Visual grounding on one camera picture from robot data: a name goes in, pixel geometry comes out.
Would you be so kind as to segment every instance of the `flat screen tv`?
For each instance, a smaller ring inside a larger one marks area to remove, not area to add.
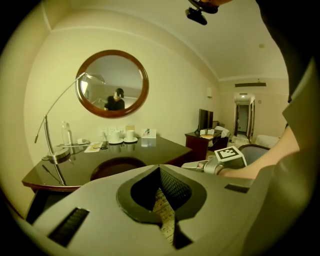
[[[212,111],[199,109],[199,126],[198,130],[211,129],[214,122],[214,113]]]

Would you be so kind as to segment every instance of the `chair backrest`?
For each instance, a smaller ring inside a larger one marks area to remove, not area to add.
[[[268,147],[255,144],[247,144],[239,147],[239,150],[244,155],[247,165],[252,164],[254,161],[262,157],[269,149],[270,148]]]

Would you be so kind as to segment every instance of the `desk lamp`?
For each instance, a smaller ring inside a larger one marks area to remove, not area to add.
[[[48,114],[51,111],[51,109],[54,107],[54,105],[58,102],[58,100],[62,97],[62,95],[65,94],[65,92],[74,84],[76,84],[76,82],[82,78],[83,76],[86,76],[87,78],[89,78],[90,80],[92,80],[93,82],[98,82],[98,83],[102,83],[104,84],[104,82],[102,82],[101,80],[99,80],[98,78],[94,77],[93,75],[89,75],[85,72],[83,72],[82,74],[80,74],[73,82],[72,84],[70,84],[60,95],[59,97],[54,101],[54,103],[51,105],[51,107],[49,108],[49,110],[47,111],[47,113],[44,115],[44,118],[42,119],[42,122],[40,124],[40,127],[38,129],[38,132],[36,133],[35,139],[34,139],[34,143],[37,143],[38,140],[38,136],[39,136],[39,132],[40,129],[42,127],[42,125],[44,124],[44,132],[45,132],[45,138],[46,138],[46,142],[49,148],[49,152],[47,154],[47,157],[50,161],[56,162],[59,159],[65,158],[66,156],[68,156],[70,154],[70,151],[67,147],[53,147],[51,144],[51,140],[50,140],[50,135],[49,135],[49,129],[48,129]]]

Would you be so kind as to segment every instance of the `white saucer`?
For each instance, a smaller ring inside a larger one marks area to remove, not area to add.
[[[120,144],[120,143],[124,142],[124,140],[122,138],[119,140],[113,140],[111,138],[108,142],[109,142],[109,144]]]
[[[124,143],[132,143],[132,142],[137,142],[138,139],[136,137],[134,137],[133,140],[128,140],[127,138],[124,138],[123,141],[124,141]]]

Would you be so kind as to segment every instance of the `mirror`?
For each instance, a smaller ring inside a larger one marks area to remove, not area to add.
[[[87,73],[77,83],[82,105],[95,115],[118,118],[136,111],[146,100],[149,80],[142,64],[120,50],[105,50],[89,57],[77,76]]]

